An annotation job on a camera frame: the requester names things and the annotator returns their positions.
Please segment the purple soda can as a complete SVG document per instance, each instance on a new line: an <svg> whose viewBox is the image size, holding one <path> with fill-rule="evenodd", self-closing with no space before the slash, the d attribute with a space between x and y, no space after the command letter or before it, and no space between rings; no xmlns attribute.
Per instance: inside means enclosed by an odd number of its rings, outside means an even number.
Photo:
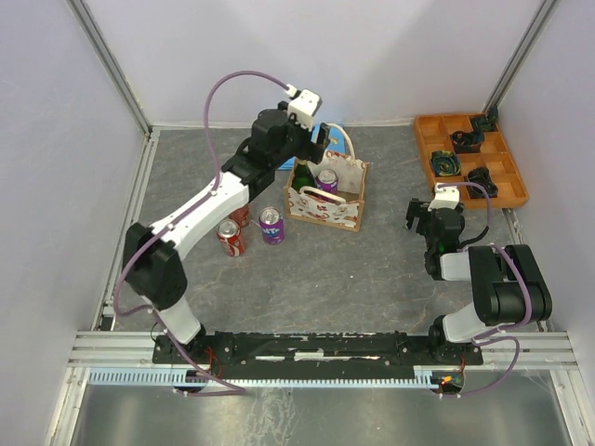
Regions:
<svg viewBox="0 0 595 446"><path fill-rule="evenodd" d="M315 178L317 188L325 192L336 194L338 190L338 176L332 169L321 170Z"/></svg>
<svg viewBox="0 0 595 446"><path fill-rule="evenodd" d="M275 245L284 240L284 219L277 208L273 206L263 208L259 214L258 224L265 243Z"/></svg>

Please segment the patterned canvas tote bag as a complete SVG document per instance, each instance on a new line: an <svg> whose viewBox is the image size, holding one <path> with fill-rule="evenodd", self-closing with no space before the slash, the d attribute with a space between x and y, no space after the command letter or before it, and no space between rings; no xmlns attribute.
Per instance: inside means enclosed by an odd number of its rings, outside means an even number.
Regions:
<svg viewBox="0 0 595 446"><path fill-rule="evenodd" d="M320 224L335 229L357 232L364 213L364 196L369 163L356 157L355 150L345 129L343 133L348 148L346 154L326 149L319 164L308 162L314 177L321 170L332 169L338 176L338 190L331 194L317 188L303 187L300 192L292 188L294 166L284 187L286 215L296 220Z"/></svg>

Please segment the purple soda can front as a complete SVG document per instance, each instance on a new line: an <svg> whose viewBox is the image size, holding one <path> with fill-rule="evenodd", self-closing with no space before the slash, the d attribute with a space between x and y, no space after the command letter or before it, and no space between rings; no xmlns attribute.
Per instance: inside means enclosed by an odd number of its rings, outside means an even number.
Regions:
<svg viewBox="0 0 595 446"><path fill-rule="evenodd" d="M258 224L265 243L275 245L284 240L284 219L277 208L273 206L263 208L259 214Z"/></svg>

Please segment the red soda can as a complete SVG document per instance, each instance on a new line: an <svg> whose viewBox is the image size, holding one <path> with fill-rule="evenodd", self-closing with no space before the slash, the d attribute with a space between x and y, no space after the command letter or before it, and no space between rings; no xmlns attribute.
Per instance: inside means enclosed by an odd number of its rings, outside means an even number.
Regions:
<svg viewBox="0 0 595 446"><path fill-rule="evenodd" d="M246 227L251 220L249 205L246 204L234 210L229 215L229 219L233 220L240 228Z"/></svg>
<svg viewBox="0 0 595 446"><path fill-rule="evenodd" d="M228 256L240 256L245 252L245 239L240 226L232 219L224 219L218 225L218 240Z"/></svg>

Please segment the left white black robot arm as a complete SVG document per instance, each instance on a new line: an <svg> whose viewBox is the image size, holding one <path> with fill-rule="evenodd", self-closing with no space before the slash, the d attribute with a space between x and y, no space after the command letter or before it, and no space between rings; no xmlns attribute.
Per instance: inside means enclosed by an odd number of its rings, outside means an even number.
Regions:
<svg viewBox="0 0 595 446"><path fill-rule="evenodd" d="M303 90L296 98L261 111L250 136L209 185L149 227L136 223L128 229L123 277L175 337L174 352L184 361L204 356L205 339L185 297L183 260L217 224L267 189L286 161L322 161L329 128L314 123L322 103L318 95Z"/></svg>

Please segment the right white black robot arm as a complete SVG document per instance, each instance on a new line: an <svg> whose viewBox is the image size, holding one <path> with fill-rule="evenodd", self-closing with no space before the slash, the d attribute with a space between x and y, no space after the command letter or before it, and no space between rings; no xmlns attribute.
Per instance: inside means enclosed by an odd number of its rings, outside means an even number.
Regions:
<svg viewBox="0 0 595 446"><path fill-rule="evenodd" d="M425 270L435 281L468 282L471 301L436 318L424 336L405 338L401 353L421 363L464 367L483 362L482 347L498 331L545 321L552 299L531 248L478 245L489 229L462 241L464 205L410 200L405 227L425 241Z"/></svg>

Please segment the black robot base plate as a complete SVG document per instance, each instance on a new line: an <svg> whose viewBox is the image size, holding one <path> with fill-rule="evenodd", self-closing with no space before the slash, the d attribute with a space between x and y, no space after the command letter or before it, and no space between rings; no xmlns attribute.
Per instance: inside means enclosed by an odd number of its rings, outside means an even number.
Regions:
<svg viewBox="0 0 595 446"><path fill-rule="evenodd" d="M408 379L416 366L482 365L480 348L438 335L215 332L183 348L225 380Z"/></svg>

